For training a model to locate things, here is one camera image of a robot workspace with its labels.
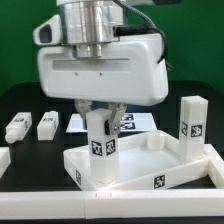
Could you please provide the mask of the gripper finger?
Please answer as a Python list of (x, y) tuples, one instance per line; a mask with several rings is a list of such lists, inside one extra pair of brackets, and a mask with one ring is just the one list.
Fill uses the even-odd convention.
[(127, 110), (124, 103), (109, 103), (108, 109), (111, 111), (109, 119), (105, 121), (105, 134), (118, 135), (121, 132), (121, 120)]
[(75, 99), (74, 105), (76, 111), (80, 114), (83, 121), (83, 128), (87, 129), (87, 119), (86, 115), (91, 111), (92, 102), (86, 99)]

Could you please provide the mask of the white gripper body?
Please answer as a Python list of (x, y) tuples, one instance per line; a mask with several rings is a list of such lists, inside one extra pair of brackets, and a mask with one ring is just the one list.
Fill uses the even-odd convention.
[(70, 46), (38, 52), (42, 90), (49, 97), (151, 106), (168, 95), (158, 34), (124, 36), (99, 58), (76, 59)]

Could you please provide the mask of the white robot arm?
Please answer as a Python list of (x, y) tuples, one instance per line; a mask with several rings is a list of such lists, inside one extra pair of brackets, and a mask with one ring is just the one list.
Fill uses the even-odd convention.
[(42, 90), (73, 99), (82, 118), (93, 101), (106, 102), (105, 133), (118, 134), (128, 105), (168, 95), (166, 36), (136, 7), (181, 1), (56, 0), (58, 13), (33, 32)]

